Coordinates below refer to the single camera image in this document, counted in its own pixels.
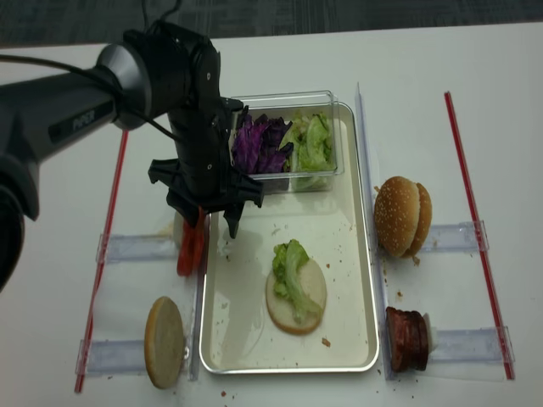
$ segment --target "top bun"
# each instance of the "top bun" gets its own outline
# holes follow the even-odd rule
[[[421,184],[394,176],[379,190],[374,217],[384,248],[395,257],[412,257],[428,235],[432,201]]]

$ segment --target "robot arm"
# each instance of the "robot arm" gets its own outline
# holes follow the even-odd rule
[[[167,203],[191,225],[199,207],[223,210],[236,236],[245,201],[261,206],[263,192],[230,163],[243,104],[221,97],[220,62],[208,38],[160,21],[127,31],[94,68],[0,86],[0,290],[19,258],[23,215],[39,214],[40,163],[111,122],[131,130],[167,113],[177,157],[154,160],[150,181],[168,186]]]

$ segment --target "red cabbage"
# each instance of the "red cabbage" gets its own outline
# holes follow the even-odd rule
[[[285,161],[294,149],[289,142],[279,148],[291,123],[283,118],[268,119],[263,114],[255,122],[247,108],[238,120],[238,134],[232,146],[234,165],[245,174],[283,172]]]

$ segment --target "floor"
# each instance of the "floor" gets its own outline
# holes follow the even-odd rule
[[[141,0],[0,0],[0,47],[114,42]],[[153,20],[174,0],[146,0]],[[171,21],[211,38],[543,20],[543,0],[185,0]]]

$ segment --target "red straw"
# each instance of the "red straw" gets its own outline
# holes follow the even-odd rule
[[[108,248],[109,234],[111,233],[111,226],[113,225],[113,215],[115,213],[115,203],[117,202],[117,192],[119,191],[120,173],[122,171],[122,163],[125,159],[126,144],[128,142],[128,131],[122,132],[122,138],[120,140],[119,155],[117,157],[117,166],[115,167],[115,175],[113,177],[113,186],[111,187],[111,195],[109,195],[109,207],[108,215],[105,219],[104,234],[102,237],[102,247],[100,248],[100,254],[98,256],[98,264],[96,266],[96,276],[94,277],[94,288],[92,289],[91,305],[88,310],[87,328],[85,328],[85,343],[83,346],[83,355],[81,365],[87,364],[87,350],[91,344],[92,339],[92,310],[94,308],[94,298],[100,280],[102,279],[102,273],[104,273],[104,256]],[[85,374],[78,374],[76,380],[76,393],[81,393],[83,390],[83,382],[85,381]]]
[[[464,179],[464,187],[466,188],[467,202],[469,203],[469,211],[472,215],[472,221],[476,224],[479,223],[479,212],[477,211],[477,205],[475,204],[475,196],[473,195],[472,183],[469,179],[469,173],[467,172],[466,156],[464,155],[464,148],[462,146],[462,140],[460,138],[460,130],[458,130],[458,122],[456,121],[455,108],[452,104],[452,96],[450,92],[445,94],[445,103],[447,105],[447,111],[449,112],[449,121],[451,122],[452,136],[455,140],[456,152],[458,154],[458,161],[460,162],[460,170],[462,172],[462,178]],[[478,239],[479,247],[483,243],[482,239]],[[512,367],[512,356],[510,349],[507,346],[506,339],[501,332],[503,321],[501,319],[500,305],[498,303],[498,296],[495,293],[494,280],[492,279],[492,270],[490,269],[490,260],[488,253],[485,250],[479,250],[481,255],[481,263],[483,264],[484,279],[486,280],[486,288],[489,292],[490,306],[492,307],[492,315],[494,316],[495,327],[498,328],[498,335],[500,337],[501,354],[503,355],[503,366],[506,370],[507,380],[513,380],[515,378],[515,371]]]

